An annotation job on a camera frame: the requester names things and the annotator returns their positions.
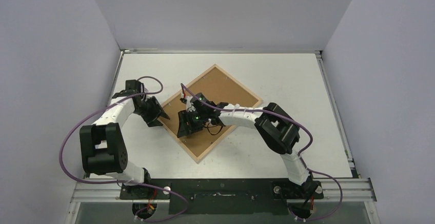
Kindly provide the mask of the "white wooden picture frame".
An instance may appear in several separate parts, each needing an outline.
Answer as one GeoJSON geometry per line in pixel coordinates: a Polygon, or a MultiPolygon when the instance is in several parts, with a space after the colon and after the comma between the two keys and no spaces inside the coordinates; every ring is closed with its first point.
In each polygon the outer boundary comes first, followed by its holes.
{"type": "Polygon", "coordinates": [[[162,107],[159,121],[199,163],[237,126],[254,128],[263,100],[223,68],[213,65],[177,91],[162,107]]]}

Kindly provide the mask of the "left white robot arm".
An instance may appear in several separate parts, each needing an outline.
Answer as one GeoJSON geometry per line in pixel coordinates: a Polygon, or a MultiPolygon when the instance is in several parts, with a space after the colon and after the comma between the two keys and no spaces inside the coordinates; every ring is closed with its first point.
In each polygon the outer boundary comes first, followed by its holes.
{"type": "Polygon", "coordinates": [[[148,127],[162,126],[158,118],[169,116],[136,79],[125,82],[125,88],[112,96],[110,106],[94,123],[80,128],[83,169],[87,174],[122,181],[127,193],[148,198],[156,192],[150,174],[129,161],[121,128],[131,114],[140,116],[148,127]]]}

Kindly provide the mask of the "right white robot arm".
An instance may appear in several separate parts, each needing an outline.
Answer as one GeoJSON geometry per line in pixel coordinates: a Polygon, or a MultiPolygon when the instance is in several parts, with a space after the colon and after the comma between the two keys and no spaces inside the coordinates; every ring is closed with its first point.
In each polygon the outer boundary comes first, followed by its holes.
{"type": "Polygon", "coordinates": [[[291,194],[297,198],[312,198],[322,194],[318,181],[303,163],[294,145],[300,140],[299,127],[276,103],[265,107],[242,107],[229,103],[215,104],[199,93],[196,96],[183,95],[180,101],[186,106],[178,112],[179,128],[177,137],[198,133],[204,128],[238,126],[254,129],[267,147],[280,155],[287,171],[291,194]]]}

